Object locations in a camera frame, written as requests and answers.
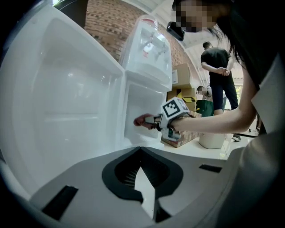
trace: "sticker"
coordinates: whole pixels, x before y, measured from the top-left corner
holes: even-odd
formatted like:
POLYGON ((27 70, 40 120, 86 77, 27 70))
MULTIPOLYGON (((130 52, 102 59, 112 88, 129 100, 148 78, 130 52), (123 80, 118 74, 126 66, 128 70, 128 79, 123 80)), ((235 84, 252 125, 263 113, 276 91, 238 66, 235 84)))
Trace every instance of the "sticker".
POLYGON ((179 101, 179 103, 181 104, 181 106, 182 106, 182 108, 183 108, 184 110, 186 110, 186 111, 189 110, 183 100, 178 100, 178 101, 179 101))
POLYGON ((174 70, 172 72, 172 84, 177 84, 178 83, 178 73, 177 70, 174 70))
POLYGON ((177 106, 175 100, 167 103, 166 105, 162 106, 163 110, 165 111, 166 116, 169 118, 174 116, 175 114, 180 112, 179 107, 177 106))

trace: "cardboard box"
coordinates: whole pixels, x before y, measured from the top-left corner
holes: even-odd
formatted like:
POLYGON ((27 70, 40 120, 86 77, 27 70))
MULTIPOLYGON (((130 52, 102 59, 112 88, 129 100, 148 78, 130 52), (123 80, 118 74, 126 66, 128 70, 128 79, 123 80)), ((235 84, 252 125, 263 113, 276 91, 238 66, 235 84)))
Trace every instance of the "cardboard box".
POLYGON ((190 69, 187 63, 177 65, 172 69, 172 88, 173 89, 189 89, 190 84, 190 69))
MULTIPOLYGON (((190 111, 190 115, 194 116, 195 118, 200 118, 202 116, 200 113, 192 112, 192 111, 190 111)), ((178 148, 178 147, 186 144, 187 142, 190 142, 191 140, 193 140, 199 136, 198 132, 192 132, 192 131, 188 131, 188 130, 181 131, 180 134, 181 134, 181 138, 177 142, 170 141, 170 140, 164 139, 164 138, 161 138, 161 140, 166 142, 169 145, 172 145, 173 147, 178 148)))
POLYGON ((190 111, 196 111, 195 89, 173 89, 167 93, 167 100, 170 100, 173 97, 182 98, 190 111))

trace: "woman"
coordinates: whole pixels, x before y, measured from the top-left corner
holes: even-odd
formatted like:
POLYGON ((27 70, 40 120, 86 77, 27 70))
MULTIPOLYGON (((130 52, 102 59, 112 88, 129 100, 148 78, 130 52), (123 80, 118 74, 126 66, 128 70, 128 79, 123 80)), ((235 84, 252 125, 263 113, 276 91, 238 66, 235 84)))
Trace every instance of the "woman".
MULTIPOLYGON (((172 8, 176 21, 188 32, 209 30, 228 38, 235 58, 241 63, 244 84, 237 109, 221 115, 204 118, 174 120, 175 130, 209 133, 237 133, 246 131, 257 112, 251 102, 259 90, 274 58, 283 47, 281 35, 273 36, 283 20, 278 17, 282 7, 245 0, 176 0, 172 8), (218 25, 221 32, 213 28, 218 25)), ((135 124, 144 121, 136 119, 135 124)))

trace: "long black hair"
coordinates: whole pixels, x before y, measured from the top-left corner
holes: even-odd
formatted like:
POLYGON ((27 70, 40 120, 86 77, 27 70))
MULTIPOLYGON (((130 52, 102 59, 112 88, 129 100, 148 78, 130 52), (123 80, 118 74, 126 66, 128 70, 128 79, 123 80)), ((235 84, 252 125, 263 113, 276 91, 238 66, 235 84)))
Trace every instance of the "long black hair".
MULTIPOLYGON (((182 1, 185 0, 174 0, 172 4, 172 9, 176 11, 176 6, 181 4, 182 1)), ((205 5, 213 5, 213 4, 232 4, 232 0, 200 0, 201 2, 205 3, 205 5)), ((217 37, 219 41, 221 41, 222 38, 226 38, 229 41, 230 44, 230 50, 229 52, 233 52, 234 57, 239 60, 242 60, 242 56, 240 53, 238 53, 236 45, 235 45, 235 39, 232 33, 232 28, 230 24, 230 18, 229 16, 220 17, 217 19, 217 25, 219 26, 220 30, 215 28, 208 28, 208 31, 217 37)))

